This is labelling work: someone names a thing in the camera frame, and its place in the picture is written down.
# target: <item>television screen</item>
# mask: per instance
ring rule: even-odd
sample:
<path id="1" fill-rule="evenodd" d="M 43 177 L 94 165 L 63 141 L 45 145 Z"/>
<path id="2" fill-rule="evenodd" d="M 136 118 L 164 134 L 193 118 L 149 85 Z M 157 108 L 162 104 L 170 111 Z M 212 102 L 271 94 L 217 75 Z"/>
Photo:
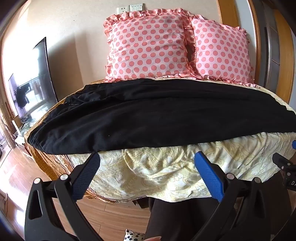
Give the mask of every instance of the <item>television screen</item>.
<path id="1" fill-rule="evenodd" d="M 8 83 L 21 121 L 35 122 L 57 103 L 49 73 L 46 38 L 34 47 L 26 60 L 26 67 L 13 74 Z"/>

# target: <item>hand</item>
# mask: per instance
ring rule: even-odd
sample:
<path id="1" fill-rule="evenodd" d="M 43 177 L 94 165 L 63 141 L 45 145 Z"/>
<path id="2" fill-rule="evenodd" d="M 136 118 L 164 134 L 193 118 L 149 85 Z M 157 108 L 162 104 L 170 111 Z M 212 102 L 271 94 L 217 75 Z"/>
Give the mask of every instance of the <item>hand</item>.
<path id="1" fill-rule="evenodd" d="M 145 239 L 144 241 L 160 241 L 161 236 Z"/>

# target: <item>switch panel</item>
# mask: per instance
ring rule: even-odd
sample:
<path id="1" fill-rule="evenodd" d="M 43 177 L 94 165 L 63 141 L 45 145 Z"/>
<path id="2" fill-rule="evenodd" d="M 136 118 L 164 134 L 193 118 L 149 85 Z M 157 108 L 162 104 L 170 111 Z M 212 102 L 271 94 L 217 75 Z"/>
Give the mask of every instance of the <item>switch panel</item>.
<path id="1" fill-rule="evenodd" d="M 124 12 L 130 12 L 130 5 L 117 8 L 117 14 L 121 14 Z"/>
<path id="2" fill-rule="evenodd" d="M 130 11 L 131 12 L 133 12 L 133 11 L 143 11 L 143 10 L 144 10 L 143 3 L 130 5 Z"/>

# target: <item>beige wall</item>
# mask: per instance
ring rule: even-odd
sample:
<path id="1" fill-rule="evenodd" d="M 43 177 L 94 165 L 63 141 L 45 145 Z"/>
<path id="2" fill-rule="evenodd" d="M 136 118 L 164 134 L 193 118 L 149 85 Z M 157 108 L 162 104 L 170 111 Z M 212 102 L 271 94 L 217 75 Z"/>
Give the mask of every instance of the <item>beige wall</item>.
<path id="1" fill-rule="evenodd" d="M 59 99 L 105 77 L 108 45 L 104 20 L 116 7 L 138 0 L 29 0 L 17 13 L 3 40 L 7 81 L 23 65 L 26 52 L 47 37 L 52 81 Z M 216 0 L 149 0 L 146 9 L 181 7 L 220 22 Z"/>

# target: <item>polka dot cushion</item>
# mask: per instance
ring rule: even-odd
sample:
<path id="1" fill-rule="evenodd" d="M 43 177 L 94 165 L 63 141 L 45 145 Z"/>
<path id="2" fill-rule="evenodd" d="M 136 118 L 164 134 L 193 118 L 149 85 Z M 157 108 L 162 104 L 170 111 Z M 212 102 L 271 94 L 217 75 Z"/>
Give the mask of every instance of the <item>polka dot cushion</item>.
<path id="1" fill-rule="evenodd" d="M 144 239 L 145 234 L 133 232 L 131 230 L 126 229 L 126 235 L 124 236 L 123 241 L 142 241 Z"/>
<path id="2" fill-rule="evenodd" d="M 194 77 L 186 58 L 180 8 L 125 12 L 105 23 L 110 52 L 106 66 L 108 82 L 145 77 Z"/>
<path id="3" fill-rule="evenodd" d="M 234 83 L 252 83 L 244 29 L 201 19 L 200 15 L 192 18 L 191 23 L 196 51 L 190 64 L 196 67 L 196 74 Z"/>

